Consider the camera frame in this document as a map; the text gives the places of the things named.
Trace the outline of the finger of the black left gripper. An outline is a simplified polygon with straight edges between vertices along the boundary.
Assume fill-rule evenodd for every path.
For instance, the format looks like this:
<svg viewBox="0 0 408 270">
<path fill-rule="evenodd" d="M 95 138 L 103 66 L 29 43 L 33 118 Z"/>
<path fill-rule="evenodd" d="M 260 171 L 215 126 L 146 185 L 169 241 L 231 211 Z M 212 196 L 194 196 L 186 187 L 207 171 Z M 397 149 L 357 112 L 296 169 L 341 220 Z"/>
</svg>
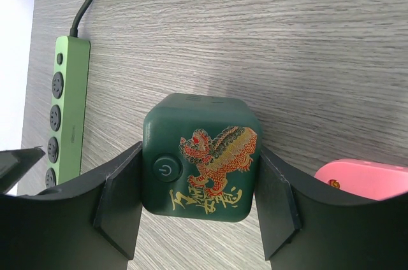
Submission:
<svg viewBox="0 0 408 270">
<path fill-rule="evenodd" d="M 44 155 L 38 146 L 1 151 L 1 193 L 7 194 Z"/>
</svg>

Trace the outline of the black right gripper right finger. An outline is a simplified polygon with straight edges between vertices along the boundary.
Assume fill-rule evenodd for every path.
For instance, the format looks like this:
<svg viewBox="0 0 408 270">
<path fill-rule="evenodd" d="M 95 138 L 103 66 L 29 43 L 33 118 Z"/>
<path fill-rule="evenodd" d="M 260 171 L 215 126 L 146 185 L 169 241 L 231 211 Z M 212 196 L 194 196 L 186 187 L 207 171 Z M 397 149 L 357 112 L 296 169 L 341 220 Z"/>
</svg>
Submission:
<svg viewBox="0 0 408 270">
<path fill-rule="evenodd" d="M 262 148 L 255 198 L 272 269 L 407 268 L 405 193 L 344 192 Z"/>
</svg>

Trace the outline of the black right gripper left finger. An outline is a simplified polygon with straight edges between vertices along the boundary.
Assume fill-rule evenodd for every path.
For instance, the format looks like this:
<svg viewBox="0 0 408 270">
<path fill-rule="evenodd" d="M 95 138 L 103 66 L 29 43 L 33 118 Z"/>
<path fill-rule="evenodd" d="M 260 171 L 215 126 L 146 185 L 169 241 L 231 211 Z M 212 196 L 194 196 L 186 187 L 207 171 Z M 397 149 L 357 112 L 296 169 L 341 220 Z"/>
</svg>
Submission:
<svg viewBox="0 0 408 270">
<path fill-rule="evenodd" d="M 2 269 L 125 269 L 142 214 L 142 144 L 36 195 L 1 194 Z"/>
</svg>

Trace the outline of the green power strip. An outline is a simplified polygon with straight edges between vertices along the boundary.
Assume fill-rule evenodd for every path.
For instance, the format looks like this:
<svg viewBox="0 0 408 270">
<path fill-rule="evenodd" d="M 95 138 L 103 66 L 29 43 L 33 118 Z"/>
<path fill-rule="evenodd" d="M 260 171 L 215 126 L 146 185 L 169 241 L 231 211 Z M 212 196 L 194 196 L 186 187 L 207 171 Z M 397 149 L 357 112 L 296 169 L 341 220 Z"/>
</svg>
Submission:
<svg viewBox="0 0 408 270">
<path fill-rule="evenodd" d="M 59 36 L 55 43 L 45 186 L 80 175 L 91 43 Z"/>
</svg>

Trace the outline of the pink plug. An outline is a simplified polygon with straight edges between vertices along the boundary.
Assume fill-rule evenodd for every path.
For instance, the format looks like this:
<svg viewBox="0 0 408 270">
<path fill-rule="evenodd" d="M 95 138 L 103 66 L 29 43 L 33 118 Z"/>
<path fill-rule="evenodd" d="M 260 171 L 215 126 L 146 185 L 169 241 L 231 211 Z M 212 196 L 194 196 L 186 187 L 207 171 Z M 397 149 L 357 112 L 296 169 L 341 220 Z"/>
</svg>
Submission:
<svg viewBox="0 0 408 270">
<path fill-rule="evenodd" d="M 344 192 L 377 201 L 407 192 L 407 168 L 356 159 L 325 164 L 314 177 Z"/>
</svg>

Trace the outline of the dark green cube adapter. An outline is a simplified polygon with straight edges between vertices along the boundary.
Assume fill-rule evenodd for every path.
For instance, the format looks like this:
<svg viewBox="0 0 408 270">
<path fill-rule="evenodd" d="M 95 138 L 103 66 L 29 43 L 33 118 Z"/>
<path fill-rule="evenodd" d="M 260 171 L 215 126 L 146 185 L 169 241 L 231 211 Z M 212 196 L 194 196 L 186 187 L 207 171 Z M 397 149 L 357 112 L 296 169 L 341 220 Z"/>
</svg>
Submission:
<svg viewBox="0 0 408 270">
<path fill-rule="evenodd" d="M 143 121 L 144 208 L 169 217 L 243 220 L 251 211 L 262 135 L 242 100 L 166 96 Z"/>
</svg>

